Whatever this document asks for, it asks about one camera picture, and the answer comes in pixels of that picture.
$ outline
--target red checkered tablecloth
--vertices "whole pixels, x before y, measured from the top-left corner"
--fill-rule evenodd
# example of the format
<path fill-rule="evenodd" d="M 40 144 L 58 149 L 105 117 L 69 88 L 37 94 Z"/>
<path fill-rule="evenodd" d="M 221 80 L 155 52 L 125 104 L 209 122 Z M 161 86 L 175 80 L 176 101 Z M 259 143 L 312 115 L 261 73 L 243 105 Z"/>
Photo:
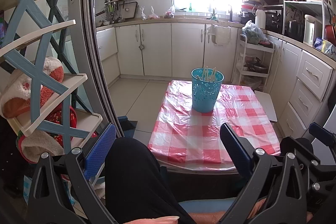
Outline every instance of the red checkered tablecloth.
<path fill-rule="evenodd" d="M 176 80 L 168 85 L 148 148 L 178 169 L 234 172 L 219 137 L 224 122 L 253 147 L 279 154 L 278 138 L 250 87 L 221 85 L 214 110 L 200 113 L 192 109 L 192 83 Z"/>

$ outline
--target bottle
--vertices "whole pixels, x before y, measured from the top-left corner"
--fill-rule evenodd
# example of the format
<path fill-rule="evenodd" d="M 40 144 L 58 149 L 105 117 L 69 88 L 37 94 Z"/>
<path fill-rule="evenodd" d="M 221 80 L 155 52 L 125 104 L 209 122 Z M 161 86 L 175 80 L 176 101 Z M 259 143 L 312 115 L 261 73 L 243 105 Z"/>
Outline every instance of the bottle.
<path fill-rule="evenodd" d="M 258 9 L 255 12 L 255 25 L 260 29 L 265 29 L 266 27 L 266 14 L 264 10 Z"/>

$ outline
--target plush slipper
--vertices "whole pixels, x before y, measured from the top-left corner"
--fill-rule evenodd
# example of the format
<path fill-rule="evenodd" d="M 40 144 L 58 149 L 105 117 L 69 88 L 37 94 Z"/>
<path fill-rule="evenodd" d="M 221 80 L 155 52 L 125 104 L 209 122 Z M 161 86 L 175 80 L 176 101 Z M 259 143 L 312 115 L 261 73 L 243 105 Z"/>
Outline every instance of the plush slipper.
<path fill-rule="evenodd" d="M 46 57 L 43 72 L 58 82 L 63 81 L 64 71 L 60 60 L 54 57 Z M 30 110 L 30 92 L 32 79 L 21 70 L 13 71 L 5 91 L 0 97 L 0 115 L 5 119 L 11 119 Z M 50 98 L 54 92 L 41 85 L 40 106 Z"/>

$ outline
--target blue plastic cup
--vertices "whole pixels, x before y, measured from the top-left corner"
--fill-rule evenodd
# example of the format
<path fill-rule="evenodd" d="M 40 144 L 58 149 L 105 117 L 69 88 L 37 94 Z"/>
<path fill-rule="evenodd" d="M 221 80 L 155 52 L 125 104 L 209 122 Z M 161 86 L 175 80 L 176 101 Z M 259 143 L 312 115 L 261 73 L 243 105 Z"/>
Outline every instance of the blue plastic cup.
<path fill-rule="evenodd" d="M 203 70 L 204 68 L 199 68 L 191 72 L 193 78 L 192 107 L 198 112 L 207 113 L 212 111 L 215 106 L 224 75 L 218 71 L 216 72 L 214 82 L 207 82 L 200 79 L 202 78 Z"/>

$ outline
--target person's leg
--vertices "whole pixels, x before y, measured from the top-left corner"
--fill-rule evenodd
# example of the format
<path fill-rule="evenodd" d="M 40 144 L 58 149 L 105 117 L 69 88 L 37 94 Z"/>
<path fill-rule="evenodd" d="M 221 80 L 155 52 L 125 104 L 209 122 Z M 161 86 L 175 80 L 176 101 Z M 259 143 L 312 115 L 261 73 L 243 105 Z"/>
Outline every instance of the person's leg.
<path fill-rule="evenodd" d="M 142 218 L 179 216 L 195 224 L 178 204 L 149 149 L 131 138 L 115 140 L 105 159 L 106 208 L 119 223 Z"/>

